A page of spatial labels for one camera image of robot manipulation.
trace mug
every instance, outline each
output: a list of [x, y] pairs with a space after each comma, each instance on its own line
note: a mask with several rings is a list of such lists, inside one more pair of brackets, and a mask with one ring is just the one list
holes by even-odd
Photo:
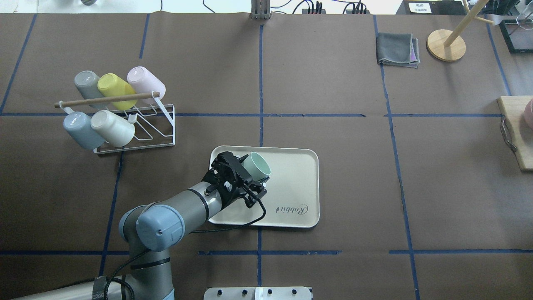
[[252, 175], [255, 181], [259, 181], [271, 174], [270, 167], [265, 159], [257, 152], [252, 152], [244, 159], [243, 167]]
[[82, 112], [66, 116], [63, 128], [83, 149], [95, 149], [104, 143], [104, 139], [91, 128], [91, 117]]
[[135, 126], [109, 110], [101, 110], [91, 119], [91, 128], [113, 147], [127, 145], [135, 135]]
[[528, 104], [526, 105], [526, 108], [524, 109], [524, 119], [526, 119], [526, 123], [529, 125], [529, 128], [533, 129], [533, 99], [531, 99]]
[[[126, 78], [131, 86], [137, 91], [137, 93], [150, 93], [152, 91], [159, 92], [159, 98], [163, 98], [166, 92], [166, 87], [152, 72], [148, 71], [145, 67], [135, 67], [128, 72]], [[143, 99], [146, 104], [155, 104], [152, 99]]]
[[[113, 73], [107, 73], [98, 80], [98, 90], [106, 97], [135, 94], [135, 90], [129, 83]], [[137, 100], [112, 103], [117, 109], [127, 110], [132, 108], [137, 103]]]
[[[98, 80], [100, 78], [93, 71], [82, 71], [74, 77], [74, 85], [82, 94], [83, 99], [103, 98], [104, 95], [98, 90]], [[104, 109], [109, 103], [89, 104], [98, 110]]]

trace pink bowl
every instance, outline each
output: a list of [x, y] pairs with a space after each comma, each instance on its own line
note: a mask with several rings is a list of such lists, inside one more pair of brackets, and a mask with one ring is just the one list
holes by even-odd
[[524, 109], [524, 118], [526, 119], [526, 123], [528, 123], [531, 129], [533, 129], [533, 110], [531, 110], [532, 102], [533, 102], [533, 99], [531, 99], [528, 102], [528, 104], [526, 105], [526, 108]]

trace yellow mug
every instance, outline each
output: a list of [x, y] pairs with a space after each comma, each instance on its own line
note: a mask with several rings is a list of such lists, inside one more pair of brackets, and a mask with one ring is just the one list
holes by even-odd
[[[106, 97], [135, 94], [135, 90], [129, 83], [113, 73], [107, 73], [98, 80], [98, 90]], [[130, 109], [136, 103], [137, 100], [112, 102], [112, 104], [120, 110]]]

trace wooden cutting board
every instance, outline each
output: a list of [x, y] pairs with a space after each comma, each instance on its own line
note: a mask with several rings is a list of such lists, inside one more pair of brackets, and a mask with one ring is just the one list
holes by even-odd
[[533, 130], [527, 125], [523, 113], [533, 96], [501, 96], [498, 105], [505, 115], [505, 124], [511, 142], [517, 147], [516, 159], [521, 170], [533, 171]]

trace white mug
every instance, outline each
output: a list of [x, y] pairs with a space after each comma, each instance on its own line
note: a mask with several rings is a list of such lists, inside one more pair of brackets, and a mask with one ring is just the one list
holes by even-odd
[[101, 110], [94, 114], [91, 119], [91, 128], [113, 147], [127, 145], [135, 135], [133, 124], [108, 110]]

